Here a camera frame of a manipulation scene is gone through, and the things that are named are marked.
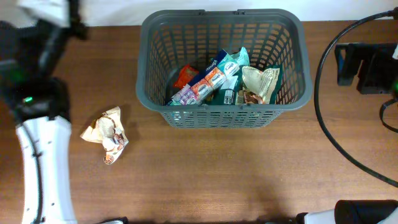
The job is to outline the orange spaghetti packet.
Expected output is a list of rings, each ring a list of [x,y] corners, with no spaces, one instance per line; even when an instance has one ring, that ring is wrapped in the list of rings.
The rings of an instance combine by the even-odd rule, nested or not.
[[[190,65],[184,66],[179,72],[177,81],[173,84],[174,88],[182,89],[188,82],[190,82],[199,71]]]

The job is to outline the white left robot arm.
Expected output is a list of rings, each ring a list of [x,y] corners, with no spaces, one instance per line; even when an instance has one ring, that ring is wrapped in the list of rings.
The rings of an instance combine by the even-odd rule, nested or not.
[[[53,76],[68,41],[85,40],[80,3],[19,1],[36,23],[1,22],[1,98],[9,108],[24,166],[23,223],[76,223],[70,193],[72,133],[67,85]]]

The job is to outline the beige snack bag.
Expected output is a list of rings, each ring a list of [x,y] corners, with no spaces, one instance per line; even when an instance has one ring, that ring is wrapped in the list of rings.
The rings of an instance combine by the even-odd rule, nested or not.
[[[111,165],[118,160],[129,143],[121,123],[121,109],[114,107],[95,119],[80,135],[88,142],[101,144],[106,151],[104,163]]]

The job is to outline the multicolour tissue pack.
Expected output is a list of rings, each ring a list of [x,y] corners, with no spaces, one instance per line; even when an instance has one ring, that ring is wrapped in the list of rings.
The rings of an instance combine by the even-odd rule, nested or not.
[[[198,105],[238,70],[238,63],[225,50],[221,50],[209,66],[171,97],[167,105]]]

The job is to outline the light teal small packet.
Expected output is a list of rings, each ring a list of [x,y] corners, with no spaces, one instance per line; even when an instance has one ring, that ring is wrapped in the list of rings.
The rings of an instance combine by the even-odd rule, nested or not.
[[[245,47],[241,47],[240,51],[232,54],[231,57],[239,66],[250,66],[249,55]]]

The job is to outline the green coffee bean bag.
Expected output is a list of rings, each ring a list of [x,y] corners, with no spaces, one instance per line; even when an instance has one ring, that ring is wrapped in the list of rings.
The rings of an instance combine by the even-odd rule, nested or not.
[[[209,105],[268,105],[274,104],[282,86],[283,68],[271,65],[260,71],[242,66],[207,99]]]

